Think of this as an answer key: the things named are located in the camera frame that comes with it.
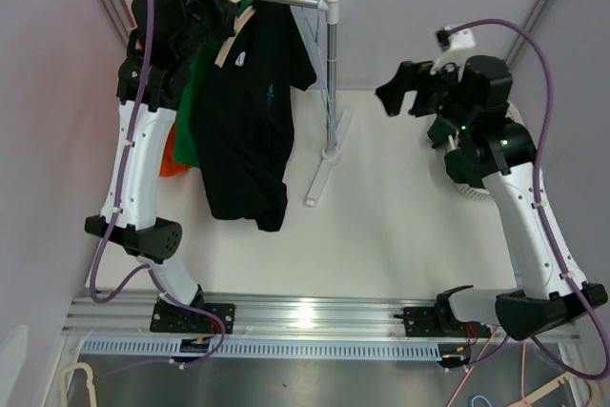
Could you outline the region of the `light blue wire hanger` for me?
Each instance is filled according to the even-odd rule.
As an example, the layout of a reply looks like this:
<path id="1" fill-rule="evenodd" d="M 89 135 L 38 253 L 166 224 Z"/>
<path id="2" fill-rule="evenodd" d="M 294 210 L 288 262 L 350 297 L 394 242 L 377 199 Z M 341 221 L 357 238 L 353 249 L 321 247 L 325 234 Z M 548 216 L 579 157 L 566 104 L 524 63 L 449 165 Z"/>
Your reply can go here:
<path id="1" fill-rule="evenodd" d="M 337 147 L 338 140 L 336 134 L 336 116 L 332 108 L 330 90 L 328 88 L 328 77 L 326 74 L 326 61 L 322 58 L 320 46 L 320 22 L 322 16 L 322 0 L 315 0 L 315 27 L 312 26 L 304 7 L 300 7 L 300 14 L 303 25 L 309 33 L 306 38 L 308 51 L 315 50 L 317 63 L 315 64 L 315 74 L 318 78 L 318 87 L 321 100 L 325 111 L 327 146 L 323 150 L 325 154 L 330 154 Z"/>

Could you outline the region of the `black t shirt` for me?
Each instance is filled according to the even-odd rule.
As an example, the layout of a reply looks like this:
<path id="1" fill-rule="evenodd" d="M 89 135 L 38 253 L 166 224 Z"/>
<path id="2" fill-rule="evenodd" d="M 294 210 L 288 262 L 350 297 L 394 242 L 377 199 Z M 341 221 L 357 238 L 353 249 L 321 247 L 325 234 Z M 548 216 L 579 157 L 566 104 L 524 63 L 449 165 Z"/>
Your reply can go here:
<path id="1" fill-rule="evenodd" d="M 316 81 L 289 6 L 255 1 L 254 15 L 196 92 L 191 129 L 211 214 L 280 230 L 295 128 L 292 91 Z"/>

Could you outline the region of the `green and white t shirt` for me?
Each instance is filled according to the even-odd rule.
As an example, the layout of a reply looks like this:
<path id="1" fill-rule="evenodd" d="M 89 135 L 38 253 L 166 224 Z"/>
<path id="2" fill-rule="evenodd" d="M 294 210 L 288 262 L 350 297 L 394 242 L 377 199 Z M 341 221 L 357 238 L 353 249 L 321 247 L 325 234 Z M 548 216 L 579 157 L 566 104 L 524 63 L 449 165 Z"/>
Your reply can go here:
<path id="1" fill-rule="evenodd" d="M 445 172 L 459 185 L 469 183 L 472 168 L 457 145 L 456 131 L 440 116 L 437 116 L 427 131 L 434 150 L 443 151 Z"/>

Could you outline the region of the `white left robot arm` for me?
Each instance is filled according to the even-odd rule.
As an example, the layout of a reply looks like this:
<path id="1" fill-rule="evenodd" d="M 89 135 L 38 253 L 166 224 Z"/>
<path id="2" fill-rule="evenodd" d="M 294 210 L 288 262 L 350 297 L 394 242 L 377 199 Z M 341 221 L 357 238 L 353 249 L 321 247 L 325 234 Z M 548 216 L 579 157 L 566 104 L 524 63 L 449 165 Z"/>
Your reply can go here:
<path id="1" fill-rule="evenodd" d="M 101 210 L 85 220 L 99 237 L 89 289 L 97 303 L 118 292 L 98 293 L 96 280 L 108 244 L 136 258 L 161 301 L 173 307 L 172 321 L 185 332 L 205 320 L 200 286 L 176 256 L 179 223 L 158 217 L 157 187 L 163 152 L 189 85 L 191 64 L 210 41 L 233 35 L 237 6 L 229 0 L 133 0 L 136 27 L 118 70 L 119 135 L 112 181 Z"/>

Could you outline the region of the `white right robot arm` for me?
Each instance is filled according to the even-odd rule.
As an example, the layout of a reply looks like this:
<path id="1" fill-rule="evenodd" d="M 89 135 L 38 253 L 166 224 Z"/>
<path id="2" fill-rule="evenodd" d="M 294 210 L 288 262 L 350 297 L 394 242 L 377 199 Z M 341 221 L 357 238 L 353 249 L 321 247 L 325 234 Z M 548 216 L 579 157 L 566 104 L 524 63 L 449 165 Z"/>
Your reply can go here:
<path id="1" fill-rule="evenodd" d="M 521 273 L 521 286 L 513 291 L 465 286 L 444 293 L 447 303 L 435 309 L 434 323 L 448 336 L 478 321 L 497 324 L 522 341 L 608 301 L 604 286 L 589 282 L 574 257 L 564 253 L 558 261 L 553 253 L 544 228 L 554 217 L 548 205 L 535 200 L 537 150 L 529 131 L 507 114 L 512 83 L 503 60 L 475 55 L 462 67 L 448 63 L 438 71 L 430 61 L 402 62 L 376 89 L 390 116 L 398 115 L 406 93 L 414 92 L 410 115 L 437 115 L 449 124 L 459 151 L 498 208 L 509 254 Z"/>

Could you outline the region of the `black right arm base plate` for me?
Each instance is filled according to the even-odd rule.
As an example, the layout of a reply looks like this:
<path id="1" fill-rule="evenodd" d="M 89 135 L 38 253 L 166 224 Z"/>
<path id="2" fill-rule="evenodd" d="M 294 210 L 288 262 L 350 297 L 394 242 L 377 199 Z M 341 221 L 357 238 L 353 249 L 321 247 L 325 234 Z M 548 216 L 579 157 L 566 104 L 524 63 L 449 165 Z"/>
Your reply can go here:
<path id="1" fill-rule="evenodd" d="M 404 307 L 395 319 L 402 322 L 408 337 L 489 337 L 490 328 L 475 321 L 459 321 L 445 306 Z"/>

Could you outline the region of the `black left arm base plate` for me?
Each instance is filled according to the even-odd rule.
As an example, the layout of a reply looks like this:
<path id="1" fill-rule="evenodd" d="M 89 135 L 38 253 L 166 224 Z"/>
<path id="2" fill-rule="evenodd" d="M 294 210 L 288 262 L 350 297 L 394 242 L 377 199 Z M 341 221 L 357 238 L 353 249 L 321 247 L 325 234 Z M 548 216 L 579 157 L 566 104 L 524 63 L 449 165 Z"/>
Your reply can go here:
<path id="1" fill-rule="evenodd" d="M 231 334 L 234 328 L 236 306 L 231 303 L 207 303 L 204 310 L 220 318 L 225 333 Z M 219 324 L 208 316 L 190 312 L 184 308 L 158 300 L 152 312 L 150 323 L 152 333 L 162 334 L 219 334 Z"/>

